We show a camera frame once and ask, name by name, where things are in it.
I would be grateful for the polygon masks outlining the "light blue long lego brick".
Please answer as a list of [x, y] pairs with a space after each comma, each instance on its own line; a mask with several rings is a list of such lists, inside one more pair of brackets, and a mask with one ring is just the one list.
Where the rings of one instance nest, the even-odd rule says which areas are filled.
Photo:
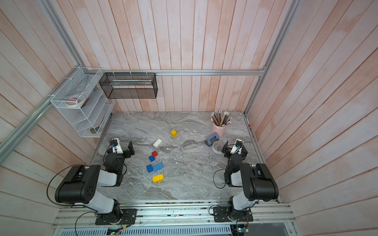
[[158, 163], [158, 164], [156, 164], [156, 165], [153, 166], [153, 171], [157, 172], [158, 170], [160, 170], [162, 168], [163, 168], [163, 164], [162, 163]]

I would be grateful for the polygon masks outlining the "yellow long lego brick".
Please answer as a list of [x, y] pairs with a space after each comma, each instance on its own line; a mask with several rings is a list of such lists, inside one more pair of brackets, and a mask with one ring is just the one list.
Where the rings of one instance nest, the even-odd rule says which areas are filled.
[[164, 180], [164, 176], [163, 174], [160, 174], [160, 175], [156, 175], [156, 176], [153, 176], [152, 177], [152, 182], [153, 183], [158, 183], [158, 182], [161, 182]]

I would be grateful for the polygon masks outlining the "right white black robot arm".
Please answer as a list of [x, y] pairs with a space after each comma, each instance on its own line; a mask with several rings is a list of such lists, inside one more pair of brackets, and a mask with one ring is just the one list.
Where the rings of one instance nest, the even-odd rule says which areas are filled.
[[266, 164], [251, 165], [245, 162], [248, 151], [242, 140], [237, 139], [233, 144], [226, 142], [221, 152], [227, 158], [227, 166], [224, 168], [225, 186], [239, 187], [242, 191], [230, 197], [226, 207], [211, 207], [214, 221], [253, 221], [252, 207], [259, 201], [278, 199], [279, 188]]

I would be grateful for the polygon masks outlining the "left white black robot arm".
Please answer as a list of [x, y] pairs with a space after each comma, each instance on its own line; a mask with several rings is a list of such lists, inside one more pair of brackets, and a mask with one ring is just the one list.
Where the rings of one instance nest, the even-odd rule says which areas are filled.
[[72, 165], [55, 192], [53, 203], [84, 206], [94, 211], [96, 225], [126, 225], [135, 223], [136, 209], [121, 209], [116, 199], [106, 197], [97, 187], [119, 187], [127, 172], [125, 159], [135, 155], [132, 142], [122, 150], [118, 138], [112, 139], [100, 165]]

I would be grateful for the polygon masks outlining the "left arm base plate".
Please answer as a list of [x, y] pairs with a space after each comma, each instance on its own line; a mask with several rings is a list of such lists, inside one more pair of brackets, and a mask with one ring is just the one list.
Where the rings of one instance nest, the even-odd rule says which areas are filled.
[[97, 214], [95, 225], [133, 225], [137, 216], [136, 208], [121, 208], [107, 214]]

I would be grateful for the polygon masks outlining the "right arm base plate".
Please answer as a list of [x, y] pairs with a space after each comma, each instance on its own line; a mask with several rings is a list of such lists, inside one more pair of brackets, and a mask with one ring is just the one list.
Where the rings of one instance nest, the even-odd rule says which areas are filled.
[[214, 217], [214, 221], [218, 223], [223, 222], [252, 222], [253, 215], [250, 208], [244, 208], [242, 210], [235, 210], [232, 207], [223, 206], [211, 206], [209, 210], [213, 212], [211, 215]]

